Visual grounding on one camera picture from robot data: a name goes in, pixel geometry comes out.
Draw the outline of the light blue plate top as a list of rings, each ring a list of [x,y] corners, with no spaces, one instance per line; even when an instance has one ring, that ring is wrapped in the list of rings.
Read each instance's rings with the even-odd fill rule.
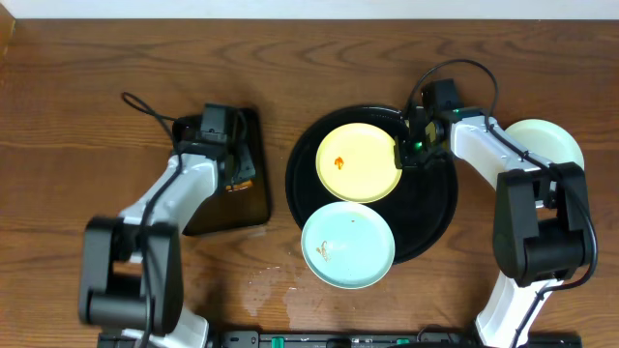
[[[574,162],[584,168],[584,156],[575,139],[560,126],[546,120],[516,122],[506,134],[530,152],[556,163]]]

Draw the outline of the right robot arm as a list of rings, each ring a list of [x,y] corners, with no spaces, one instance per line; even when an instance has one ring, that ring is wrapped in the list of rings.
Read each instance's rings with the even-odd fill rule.
[[[418,106],[401,113],[396,164],[428,170],[439,160],[470,164],[495,190],[492,232],[500,269],[475,336],[485,347],[521,347],[547,297],[584,285],[598,263],[584,170],[530,151],[475,107]]]

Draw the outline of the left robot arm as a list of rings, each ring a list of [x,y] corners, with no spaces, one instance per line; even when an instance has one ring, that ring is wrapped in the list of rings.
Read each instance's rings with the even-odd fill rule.
[[[205,347],[208,321],[184,303],[180,238],[265,223],[271,213],[258,114],[208,104],[165,128],[160,178],[117,217],[84,231],[79,320],[101,347]]]

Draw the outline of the yellow plate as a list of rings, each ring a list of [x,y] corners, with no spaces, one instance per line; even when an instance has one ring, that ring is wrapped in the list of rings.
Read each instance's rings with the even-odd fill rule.
[[[351,123],[337,127],[318,145],[318,178],[341,200],[380,200],[396,188],[402,175],[395,165],[395,145],[394,138],[377,126]]]

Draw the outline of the green orange sponge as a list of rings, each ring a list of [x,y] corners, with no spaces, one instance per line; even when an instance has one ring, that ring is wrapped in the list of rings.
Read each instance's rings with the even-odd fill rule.
[[[226,186],[225,190],[227,192],[234,192],[234,191],[239,191],[239,190],[243,190],[243,189],[250,189],[252,187],[253,187],[253,180],[247,180],[247,181],[242,182],[242,183],[231,184],[229,186]]]

